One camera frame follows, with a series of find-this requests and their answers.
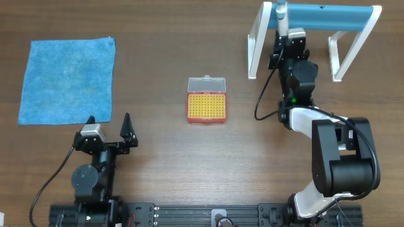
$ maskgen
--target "wooden table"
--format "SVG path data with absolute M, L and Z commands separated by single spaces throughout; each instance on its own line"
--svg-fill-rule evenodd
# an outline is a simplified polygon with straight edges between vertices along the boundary
M 294 1 L 333 4 L 334 1 Z M 307 33 L 319 76 L 313 97 L 322 109 L 367 117 L 381 167 L 381 184 L 363 205 L 366 226 L 403 226 L 404 208 L 404 2 L 382 4 L 373 32 L 341 83 L 331 82 L 326 39 Z M 254 120 L 254 106 L 269 73 L 269 31 L 258 79 L 247 79 L 247 34 L 261 1 L 1 1 L 0 3 L 0 211 L 6 225 L 27 226 L 43 183 L 68 152 L 78 125 L 17 125 L 31 40 L 114 37 L 116 61 L 109 141 L 119 139 L 125 112 L 139 147 L 118 157 L 114 194 L 156 204 L 258 204 L 285 202 L 311 180 L 311 141 L 276 117 Z M 354 35 L 339 42 L 346 54 Z M 189 77 L 227 79 L 226 124 L 186 120 Z M 276 77 L 259 114 L 281 99 Z M 42 194 L 34 212 L 47 224 L 49 206 L 74 201 L 71 174 L 90 157 L 74 152 Z

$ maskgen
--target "blue bar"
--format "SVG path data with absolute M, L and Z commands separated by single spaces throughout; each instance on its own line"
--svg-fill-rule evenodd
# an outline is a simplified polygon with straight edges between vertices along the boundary
M 278 28 L 276 7 L 272 4 L 268 28 Z M 373 13 L 372 6 L 327 6 L 288 4 L 289 28 L 361 32 Z

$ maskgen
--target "brown tabletop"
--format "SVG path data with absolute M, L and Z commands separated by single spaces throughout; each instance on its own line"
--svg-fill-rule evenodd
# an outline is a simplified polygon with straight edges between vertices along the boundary
M 334 1 L 294 1 L 336 4 Z M 357 202 L 366 226 L 403 226 L 404 2 L 382 4 L 381 17 L 341 83 L 331 82 L 327 38 L 307 32 L 310 60 L 318 64 L 314 100 L 323 110 L 367 117 L 381 168 L 381 184 Z M 120 139 L 125 112 L 139 147 L 117 159 L 114 194 L 127 202 L 258 204 L 285 202 L 311 177 L 311 140 L 288 131 L 276 117 L 253 117 L 269 74 L 270 30 L 257 80 L 247 79 L 247 34 L 261 1 L 1 1 L 0 2 L 0 212 L 6 225 L 28 226 L 39 188 L 67 154 L 78 125 L 17 125 L 31 40 L 114 37 L 112 120 L 108 141 Z M 354 34 L 343 37 L 340 55 Z M 227 80 L 225 124 L 188 124 L 189 77 Z M 281 99 L 274 76 L 259 114 Z M 51 204 L 74 201 L 71 174 L 91 158 L 75 151 L 42 194 L 34 212 L 47 224 Z

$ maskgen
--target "open lid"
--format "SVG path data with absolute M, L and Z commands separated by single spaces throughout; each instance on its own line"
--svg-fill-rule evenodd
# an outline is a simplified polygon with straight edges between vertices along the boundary
M 226 92 L 225 78 L 211 78 L 206 75 L 202 78 L 189 78 L 188 92 Z

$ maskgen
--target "blue towel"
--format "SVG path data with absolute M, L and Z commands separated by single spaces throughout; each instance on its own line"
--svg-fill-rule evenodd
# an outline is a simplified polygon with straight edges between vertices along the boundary
M 115 40 L 32 41 L 18 124 L 109 122 Z

